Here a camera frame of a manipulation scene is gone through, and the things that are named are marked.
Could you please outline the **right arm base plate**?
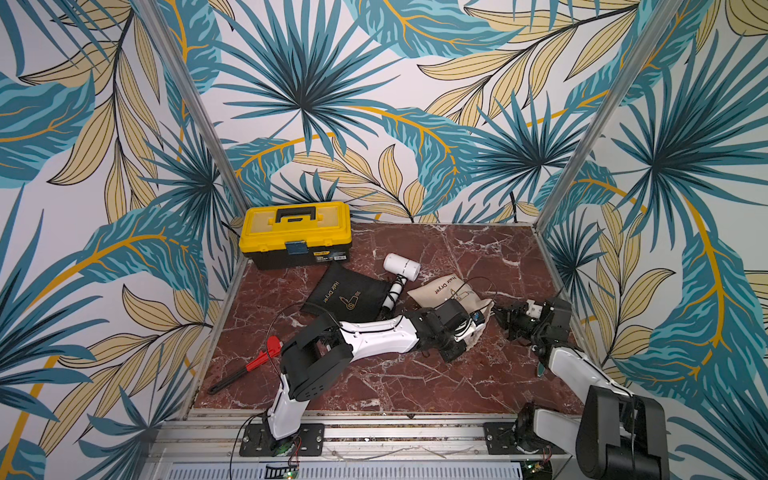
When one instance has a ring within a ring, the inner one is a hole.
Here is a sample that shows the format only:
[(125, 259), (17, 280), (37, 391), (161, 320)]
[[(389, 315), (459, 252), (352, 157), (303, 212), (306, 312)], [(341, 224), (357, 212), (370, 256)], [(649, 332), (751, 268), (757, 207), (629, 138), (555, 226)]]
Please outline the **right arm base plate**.
[(489, 455), (564, 454), (565, 451), (515, 422), (486, 422), (483, 436)]

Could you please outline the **beige drawstring dryer bag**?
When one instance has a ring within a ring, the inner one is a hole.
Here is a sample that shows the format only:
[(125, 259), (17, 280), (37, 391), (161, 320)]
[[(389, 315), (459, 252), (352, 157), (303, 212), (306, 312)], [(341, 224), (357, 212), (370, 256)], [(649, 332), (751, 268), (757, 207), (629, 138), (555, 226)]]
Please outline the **beige drawstring dryer bag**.
[(461, 305), (467, 316), (471, 311), (488, 302), (489, 305), (484, 311), (485, 323), (480, 325), (480, 330), (473, 335), (470, 349), (477, 344), (484, 333), (492, 307), (494, 306), (492, 299), (481, 298), (468, 282), (461, 280), (456, 274), (445, 275), (432, 280), (427, 284), (410, 290), (408, 295), (422, 308), (438, 307), (447, 300), (455, 300)]

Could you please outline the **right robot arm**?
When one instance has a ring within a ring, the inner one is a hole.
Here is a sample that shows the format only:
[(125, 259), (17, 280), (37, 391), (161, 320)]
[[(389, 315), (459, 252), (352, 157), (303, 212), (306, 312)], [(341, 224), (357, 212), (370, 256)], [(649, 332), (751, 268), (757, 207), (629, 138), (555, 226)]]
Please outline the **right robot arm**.
[(561, 298), (496, 306), (509, 340), (527, 344), (546, 370), (580, 399), (579, 419), (527, 403), (498, 437), (520, 452), (557, 447), (590, 479), (668, 479), (666, 417), (661, 404), (613, 380), (570, 341), (572, 309)]

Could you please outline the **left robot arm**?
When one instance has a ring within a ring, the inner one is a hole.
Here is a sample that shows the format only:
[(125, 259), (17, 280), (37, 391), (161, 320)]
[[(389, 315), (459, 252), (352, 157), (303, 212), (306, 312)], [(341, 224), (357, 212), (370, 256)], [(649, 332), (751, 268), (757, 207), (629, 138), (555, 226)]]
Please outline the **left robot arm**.
[(430, 350), (450, 363), (485, 328), (481, 309), (469, 313), (455, 299), (368, 323), (339, 321), (330, 312), (319, 315), (282, 348), (279, 389), (264, 417), (271, 441), (293, 439), (310, 401), (328, 391), (351, 363)]

